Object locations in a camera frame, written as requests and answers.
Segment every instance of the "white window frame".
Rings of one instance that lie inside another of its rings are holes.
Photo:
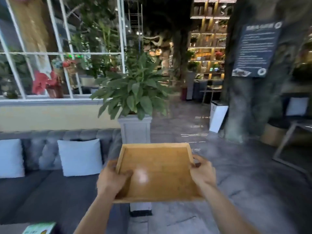
[[[12,56],[11,56],[13,54],[20,54],[20,55],[25,55],[25,56],[34,55],[35,57],[38,55],[45,55],[45,56],[58,55],[58,56],[60,56],[62,61],[64,61],[64,55],[67,55],[67,54],[71,54],[72,59],[75,59],[76,54],[80,54],[80,55],[121,55],[122,72],[123,73],[126,72],[125,71],[125,62],[124,62],[124,45],[126,46],[126,38],[125,38],[125,34],[124,34],[125,19],[124,19],[124,12],[123,12],[123,3],[121,3],[121,0],[117,0],[117,9],[118,9],[117,12],[118,12],[118,21],[119,21],[119,39],[120,39],[120,49],[121,49],[120,52],[74,52],[73,46],[72,46],[72,44],[70,44],[71,35],[70,35],[70,31],[69,31],[69,24],[67,22],[66,10],[65,10],[63,0],[59,0],[59,3],[60,3],[61,11],[62,11],[62,17],[63,17],[63,21],[64,21],[64,27],[65,27],[67,39],[69,41],[70,52],[63,52],[63,47],[62,47],[62,44],[60,41],[60,36],[59,36],[58,29],[57,29],[57,24],[56,24],[56,17],[54,15],[54,10],[52,7],[51,0],[46,0],[46,1],[47,1],[48,9],[49,9],[50,19],[52,22],[55,39],[57,42],[58,52],[28,52],[26,50],[25,44],[23,42],[23,39],[22,39],[22,36],[20,33],[20,29],[18,27],[18,23],[17,23],[17,20],[14,16],[14,12],[12,10],[10,2],[8,0],[5,0],[5,1],[6,1],[8,9],[9,9],[9,12],[10,12],[10,15],[11,15],[11,18],[13,21],[13,25],[14,25],[15,31],[17,33],[18,40],[19,40],[19,43],[21,45],[22,51],[21,52],[10,52],[9,51],[8,46],[5,42],[4,35],[3,35],[1,28],[0,28],[0,43],[1,43],[2,48],[4,50],[4,52],[0,52],[0,54],[5,54],[7,57],[7,60],[10,64],[12,73],[14,75],[15,82],[18,86],[19,91],[20,91],[21,98],[19,98],[19,99],[5,99],[3,96],[0,96],[0,103],[1,102],[24,102],[24,101],[32,101],[32,102],[40,101],[40,102],[42,102],[44,100],[46,100],[46,101],[51,101],[51,100],[72,101],[72,100],[89,99],[89,96],[90,96],[90,94],[82,94],[82,89],[81,89],[78,73],[76,73],[76,79],[77,79],[77,84],[78,84],[78,88],[79,88],[79,94],[73,94],[72,93],[67,70],[64,70],[64,73],[65,73],[65,78],[66,78],[66,82],[67,82],[69,95],[64,95],[64,98],[58,98],[58,99],[51,99],[45,95],[26,95],[25,91],[24,91],[24,87],[21,83],[20,76],[19,76],[18,71],[16,69],[14,60],[12,59]],[[26,60],[26,64],[27,64],[27,67],[29,69],[30,75],[31,75],[32,79],[34,80],[34,71],[33,71],[33,68],[30,64],[30,61],[27,57],[25,57],[25,60]]]

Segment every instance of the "circular logo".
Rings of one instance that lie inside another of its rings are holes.
[[[279,29],[280,27],[282,27],[282,22],[277,22],[277,23],[274,25],[274,28],[276,28],[276,29]]]
[[[265,68],[260,68],[258,70],[258,75],[262,76],[262,75],[265,75],[266,74],[266,69]]]

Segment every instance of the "wooden tray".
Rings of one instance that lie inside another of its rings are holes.
[[[188,143],[123,144],[116,171],[133,170],[115,203],[203,199],[193,182]]]

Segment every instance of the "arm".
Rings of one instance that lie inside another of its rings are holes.
[[[117,161],[110,161],[99,174],[98,194],[80,221],[74,234],[103,234],[106,231],[110,209],[117,193],[121,190],[132,172],[124,174],[115,172]]]
[[[235,206],[218,190],[216,186],[216,169],[211,162],[193,155],[200,163],[191,165],[193,181],[208,201],[213,217],[222,234],[260,234],[237,212]]]

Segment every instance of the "hand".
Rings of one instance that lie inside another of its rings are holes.
[[[107,166],[100,172],[99,179],[96,183],[98,195],[109,193],[115,198],[126,183],[126,180],[132,176],[132,171],[118,174],[115,170],[116,164],[117,160],[109,161]]]
[[[216,169],[212,163],[203,157],[193,154],[193,158],[197,159],[199,163],[192,164],[190,173],[196,185],[203,190],[207,185],[216,187]]]

